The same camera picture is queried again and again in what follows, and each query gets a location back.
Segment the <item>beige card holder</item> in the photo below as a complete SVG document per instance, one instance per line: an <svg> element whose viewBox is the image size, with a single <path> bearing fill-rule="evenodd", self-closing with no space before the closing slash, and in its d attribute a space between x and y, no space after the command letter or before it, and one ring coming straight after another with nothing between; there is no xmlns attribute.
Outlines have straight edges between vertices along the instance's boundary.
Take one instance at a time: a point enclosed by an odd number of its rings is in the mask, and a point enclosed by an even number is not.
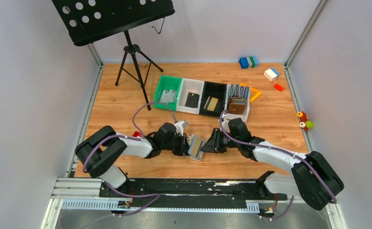
<svg viewBox="0 0 372 229"><path fill-rule="evenodd" d="M189 157L196 161L201 161L203 157L202 147L205 145L207 141L195 134L187 136L187 143L189 144L189 149L187 154Z"/></svg>

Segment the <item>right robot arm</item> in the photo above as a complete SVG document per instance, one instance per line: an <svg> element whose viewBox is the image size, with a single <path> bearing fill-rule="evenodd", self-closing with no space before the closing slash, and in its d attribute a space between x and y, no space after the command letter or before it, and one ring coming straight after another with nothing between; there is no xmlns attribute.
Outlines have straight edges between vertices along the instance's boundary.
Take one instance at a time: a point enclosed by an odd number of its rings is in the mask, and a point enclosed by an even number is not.
<svg viewBox="0 0 372 229"><path fill-rule="evenodd" d="M326 158L317 151L298 153L277 147L253 136L241 118L224 121L215 128L201 147L203 152L224 153L236 148L243 157L267 163L286 171L287 175L268 172L260 177L264 194L286 194L302 198L315 210L337 203L344 183Z"/></svg>

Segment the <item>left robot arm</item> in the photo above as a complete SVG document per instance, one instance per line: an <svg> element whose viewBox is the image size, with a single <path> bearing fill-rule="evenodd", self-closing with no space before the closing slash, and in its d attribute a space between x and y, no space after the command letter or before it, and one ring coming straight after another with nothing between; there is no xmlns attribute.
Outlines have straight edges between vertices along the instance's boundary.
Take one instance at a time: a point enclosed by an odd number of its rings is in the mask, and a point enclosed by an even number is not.
<svg viewBox="0 0 372 229"><path fill-rule="evenodd" d="M158 131L145 137L122 135L107 125L81 142L74 152L82 162L84 171L92 178L101 178L112 187L119 188L128 180L126 174L114 164L119 156L150 159L160 155L163 150L185 156L189 148L184 134L187 125L187 121L164 123Z"/></svg>

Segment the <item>red object under arm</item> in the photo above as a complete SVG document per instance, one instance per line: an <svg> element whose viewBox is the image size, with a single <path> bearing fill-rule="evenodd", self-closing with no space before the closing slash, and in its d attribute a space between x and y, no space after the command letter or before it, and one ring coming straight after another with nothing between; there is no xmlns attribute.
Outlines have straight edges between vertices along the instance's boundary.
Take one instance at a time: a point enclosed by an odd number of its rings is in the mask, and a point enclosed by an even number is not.
<svg viewBox="0 0 372 229"><path fill-rule="evenodd" d="M142 137L143 135L139 132L139 131L135 131L133 134L132 134L133 137Z"/></svg>

